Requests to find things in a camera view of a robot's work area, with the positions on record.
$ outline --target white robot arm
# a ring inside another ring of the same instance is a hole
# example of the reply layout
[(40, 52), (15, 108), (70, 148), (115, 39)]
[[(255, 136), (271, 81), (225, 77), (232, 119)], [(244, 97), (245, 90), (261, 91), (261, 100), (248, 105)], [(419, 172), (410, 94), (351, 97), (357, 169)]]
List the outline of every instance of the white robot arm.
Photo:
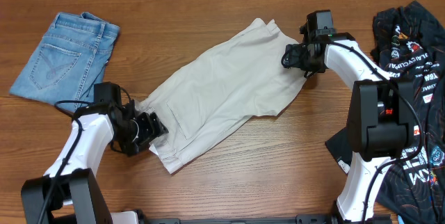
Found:
[[(363, 57), (367, 58), (366, 55), (360, 50), (357, 42), (353, 40), (339, 40), (337, 42), (348, 47), (353, 47)], [(387, 72), (380, 69), (376, 64), (374, 64), (373, 61), (369, 60), (369, 63), (373, 65), (375, 68), (374, 70), (370, 70), (369, 67), (367, 67), (364, 62), (354, 53), (343, 47), (336, 45), (328, 45), (326, 47), (326, 66), (331, 70), (334, 70), (334, 72), (340, 76), (341, 80), (343, 80), (343, 82), (351, 90), (353, 89), (356, 81), (381, 81), (381, 79), (375, 75), (375, 72), (379, 72), (387, 79), (391, 78)], [(378, 157), (373, 158), (370, 161), (365, 161), (360, 153), (353, 152), (353, 160), (351, 162), (346, 185), (343, 188), (340, 196), (337, 198), (337, 207), (342, 219), (352, 222), (361, 221), (364, 209), (363, 202), (365, 201), (366, 190), (370, 185), (372, 176), (378, 167), (384, 163), (387, 163), (388, 161), (391, 161), (391, 157)], [(384, 168), (374, 182), (368, 200), (366, 219), (374, 216), (373, 208), (375, 198), (377, 197), (377, 193), (388, 169), (389, 167)]]
[[(27, 223), (144, 223), (140, 210), (110, 213), (95, 176), (109, 143), (117, 141), (119, 152), (133, 156), (147, 150), (149, 142), (167, 129), (155, 113), (136, 115), (133, 100), (123, 106), (115, 84), (96, 84), (94, 101), (72, 115), (70, 137), (44, 176), (23, 185)], [(63, 205), (74, 205), (75, 214), (54, 218), (51, 211)]]
[[(374, 202), (389, 169), (382, 165), (400, 157), (414, 139), (414, 118), (388, 82), (394, 83), (410, 104), (412, 84), (389, 81), (391, 75), (369, 60), (349, 33), (336, 32), (329, 10), (309, 14), (300, 33), (305, 35), (303, 43), (288, 45), (283, 66), (300, 68), (306, 71), (305, 76), (311, 72), (309, 77), (329, 68), (353, 91), (347, 123), (353, 160), (335, 214), (340, 222), (358, 223), (366, 210), (364, 220), (368, 220), (374, 215)], [(378, 168), (381, 171), (372, 182)]]

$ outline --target light blue denim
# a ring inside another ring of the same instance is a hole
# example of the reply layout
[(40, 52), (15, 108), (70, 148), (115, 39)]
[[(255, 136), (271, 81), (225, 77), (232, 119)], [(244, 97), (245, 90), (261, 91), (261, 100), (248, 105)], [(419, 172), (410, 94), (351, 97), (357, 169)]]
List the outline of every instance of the light blue denim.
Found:
[[(9, 93), (49, 104), (93, 101), (119, 27), (90, 13), (58, 13)], [(82, 104), (61, 104), (75, 111)]]

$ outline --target wooden table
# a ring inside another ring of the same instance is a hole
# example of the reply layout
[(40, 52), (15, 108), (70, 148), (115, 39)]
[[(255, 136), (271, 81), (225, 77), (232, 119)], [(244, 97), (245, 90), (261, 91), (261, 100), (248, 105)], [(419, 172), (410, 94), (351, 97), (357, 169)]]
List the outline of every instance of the wooden table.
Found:
[[(331, 9), (338, 31), (351, 33), (369, 53), (373, 16), (411, 1), (0, 0), (0, 223), (25, 223), (22, 184), (42, 176), (70, 133), (70, 119), (52, 106), (8, 95), (57, 12), (89, 11), (120, 26), (105, 81), (142, 100), (256, 17), (275, 19), (302, 40), (306, 15)], [(445, 0), (418, 1), (445, 22)], [(310, 79), (280, 117), (249, 120), (175, 175), (150, 152), (127, 158), (107, 149), (97, 181), (111, 211), (141, 208), (151, 218), (328, 213), (346, 176), (324, 142), (345, 125), (349, 101), (349, 89), (328, 70)], [(389, 211), (377, 206), (377, 212)]]

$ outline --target black fabric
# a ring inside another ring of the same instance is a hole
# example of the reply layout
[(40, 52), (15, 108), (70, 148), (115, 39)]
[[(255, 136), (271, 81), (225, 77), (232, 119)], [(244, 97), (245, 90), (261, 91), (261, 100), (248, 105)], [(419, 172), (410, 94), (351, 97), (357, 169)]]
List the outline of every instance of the black fabric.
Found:
[[(445, 223), (445, 30), (431, 13), (413, 1), (406, 7), (378, 13), (373, 31), (377, 45), (371, 52), (374, 60), (392, 77), (413, 80), (413, 107), (426, 133), (426, 146), (418, 157), (389, 169), (377, 201), (401, 215), (406, 223)], [(414, 145), (403, 151), (403, 157), (413, 153), (419, 143), (419, 135), (414, 134)], [(330, 147), (345, 143), (346, 138), (328, 141), (327, 147), (336, 160), (346, 155)]]
[(335, 161), (339, 164), (340, 168), (343, 169), (345, 173), (348, 173), (349, 166), (353, 160), (353, 149), (350, 147), (348, 142), (348, 131), (343, 128), (333, 137), (326, 141), (326, 147), (334, 157)]

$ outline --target black cable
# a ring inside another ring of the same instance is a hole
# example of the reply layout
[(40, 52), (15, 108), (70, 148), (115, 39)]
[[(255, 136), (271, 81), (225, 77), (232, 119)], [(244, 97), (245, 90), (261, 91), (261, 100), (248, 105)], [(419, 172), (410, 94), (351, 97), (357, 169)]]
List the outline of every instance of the black cable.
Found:
[[(283, 57), (281, 58), (281, 65), (283, 66), (283, 67), (285, 67), (285, 68), (291, 68), (291, 67), (293, 67), (293, 65), (294, 65), (294, 63), (285, 63), (284, 62), (284, 59), (286, 58), (286, 56), (289, 54), (290, 55), (290, 53), (293, 51), (293, 50), (296, 50), (296, 46), (299, 46), (299, 45), (292, 45), (291, 47), (289, 47), (289, 49), (287, 49), (285, 52), (284, 52), (284, 54), (283, 54)], [(303, 53), (300, 53), (301, 55), (303, 55), (303, 54), (307, 54), (308, 53), (308, 51), (307, 51), (307, 48), (303, 45), (302, 46), (302, 48), (303, 48)]]
[[(54, 106), (56, 107), (57, 110), (59, 110), (60, 112), (64, 113), (65, 115), (68, 115), (69, 117), (72, 118), (72, 115), (67, 112), (66, 110), (60, 108), (58, 105), (59, 104), (63, 104), (63, 103), (82, 103), (82, 104), (90, 104), (90, 102), (83, 102), (83, 101), (77, 101), (77, 100), (63, 100), (63, 101), (58, 101), (54, 104)], [(62, 160), (62, 164), (60, 165), (60, 168), (57, 170), (56, 175), (54, 175), (52, 181), (51, 181), (51, 185), (49, 186), (48, 192), (45, 196), (45, 199), (43, 201), (43, 205), (42, 205), (42, 210), (40, 211), (39, 214), (39, 218), (37, 220), (37, 224), (41, 224), (43, 222), (43, 218), (45, 217), (45, 214), (47, 212), (48, 209), (48, 204), (49, 201), (52, 199), (52, 195), (54, 193), (54, 189), (56, 188), (56, 186), (58, 186), (58, 179), (60, 178), (60, 175), (63, 172), (63, 169), (66, 167), (66, 165), (68, 164), (68, 161), (70, 160), (70, 157), (72, 155), (72, 153), (74, 152), (74, 150), (76, 149), (77, 144), (79, 143), (79, 140), (81, 139), (81, 135), (82, 135), (82, 123), (80, 122), (79, 119), (74, 119), (77, 123), (77, 125), (79, 126), (79, 131), (77, 132), (77, 136), (76, 139), (74, 139), (73, 144), (71, 145), (70, 150), (68, 150), (67, 155), (65, 156), (65, 158), (63, 158)]]
[(376, 172), (374, 173), (371, 182), (368, 186), (368, 190), (366, 192), (366, 197), (365, 197), (365, 201), (364, 201), (364, 209), (363, 209), (363, 215), (362, 215), (362, 223), (365, 224), (366, 223), (366, 210), (368, 209), (368, 201), (369, 201), (369, 197), (371, 194), (371, 190), (373, 188), (374, 182), (377, 179), (377, 176), (382, 172), (383, 168), (390, 166), (390, 165), (394, 165), (395, 163), (401, 163), (401, 162), (405, 162), (405, 161), (409, 161), (415, 157), (417, 157), (417, 155), (420, 154), (422, 147), (423, 147), (423, 139), (424, 139), (424, 132), (423, 132), (423, 127), (421, 125), (420, 119), (417, 116), (416, 111), (414, 110), (414, 108), (412, 107), (412, 105), (400, 94), (400, 92), (398, 91), (398, 89), (395, 87), (395, 85), (393, 83), (391, 83), (386, 77), (384, 77), (382, 74), (380, 74), (379, 72), (377, 72), (377, 69), (374, 68), (372, 66), (372, 64), (368, 61), (368, 59), (364, 56), (362, 56), (357, 50), (355, 50), (353, 47), (349, 47), (346, 45), (343, 45), (341, 43), (338, 42), (326, 42), (326, 44), (330, 44), (330, 45), (335, 45), (338, 47), (343, 47), (344, 49), (347, 49), (349, 51), (351, 51), (352, 53), (354, 53), (355, 55), (357, 55), (363, 62), (364, 64), (370, 69), (373, 70), (373, 73), (379, 77), (380, 79), (382, 79), (383, 81), (386, 81), (386, 83), (388, 84), (388, 86), (395, 92), (396, 95), (398, 95), (398, 97), (402, 100), (402, 102), (407, 106), (407, 108), (411, 111), (412, 115), (414, 116), (414, 119), (416, 121), (416, 124), (419, 126), (419, 131), (420, 131), (420, 140), (419, 140), (419, 144), (417, 145), (417, 149), (414, 153), (412, 153), (410, 156), (400, 159), (397, 158), (393, 161), (389, 161), (386, 162), (385, 164), (382, 164), (380, 167), (377, 168)]
[(122, 87), (121, 87), (120, 90), (124, 91), (124, 93), (127, 94), (128, 102), (131, 102), (130, 94), (125, 90), (125, 88), (122, 88)]
[(54, 192), (54, 189), (56, 188), (57, 181), (58, 181), (60, 175), (62, 174), (63, 169), (68, 164), (68, 161), (70, 160), (70, 157), (71, 157), (72, 153), (74, 152), (74, 150), (76, 149), (77, 143), (79, 143), (79, 140), (81, 138), (82, 131), (83, 131), (82, 123), (78, 119), (74, 119), (74, 120), (77, 122), (77, 125), (79, 126), (79, 131), (77, 132), (76, 139), (74, 140), (70, 150), (68, 151), (68, 153), (65, 156), (65, 158), (63, 158), (62, 164), (60, 165), (60, 168), (57, 170), (56, 175), (52, 179), (51, 186), (49, 186), (49, 190), (48, 190), (48, 192), (47, 192), (47, 194), (45, 196), (45, 199), (43, 201), (42, 210), (40, 211), (40, 215), (39, 215), (39, 219), (37, 221), (37, 224), (41, 224), (43, 222), (43, 218), (45, 217), (45, 214), (47, 212), (49, 200), (52, 199), (52, 194)]
[(58, 101), (56, 103), (54, 103), (54, 106), (56, 107), (57, 110), (59, 110), (60, 112), (62, 112), (63, 114), (67, 115), (68, 117), (72, 118), (72, 113), (66, 111), (65, 109), (62, 109), (61, 107), (59, 107), (59, 104), (64, 104), (64, 103), (80, 103), (80, 104), (91, 104), (91, 102), (84, 102), (84, 101), (79, 101), (79, 100), (72, 100), (72, 99), (67, 99), (67, 100), (61, 100)]

